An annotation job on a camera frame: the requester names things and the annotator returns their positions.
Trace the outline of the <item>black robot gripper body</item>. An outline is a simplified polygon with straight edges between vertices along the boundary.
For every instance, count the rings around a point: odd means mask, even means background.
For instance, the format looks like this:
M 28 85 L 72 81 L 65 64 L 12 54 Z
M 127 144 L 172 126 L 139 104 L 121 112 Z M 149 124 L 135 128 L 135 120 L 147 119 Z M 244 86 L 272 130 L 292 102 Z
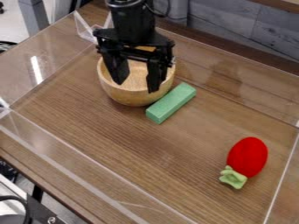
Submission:
M 167 13 L 155 10 L 153 0 L 106 0 L 113 27 L 96 29 L 97 51 L 120 51 L 127 60 L 144 63 L 156 58 L 160 67 L 173 64 L 173 42 L 155 29 L 155 18 Z

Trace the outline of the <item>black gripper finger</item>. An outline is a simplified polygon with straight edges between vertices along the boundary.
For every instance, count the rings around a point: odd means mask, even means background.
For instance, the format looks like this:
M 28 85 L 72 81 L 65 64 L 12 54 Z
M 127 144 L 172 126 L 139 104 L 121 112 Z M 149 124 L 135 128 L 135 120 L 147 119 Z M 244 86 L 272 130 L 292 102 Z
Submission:
M 102 48 L 100 50 L 104 64 L 109 72 L 109 76 L 117 85 L 121 85 L 129 75 L 127 58 L 121 56 L 120 51 L 112 51 Z
M 145 81 L 148 93 L 153 93 L 159 90 L 161 84 L 161 67 L 156 58 L 151 58 L 147 61 L 147 72 Z

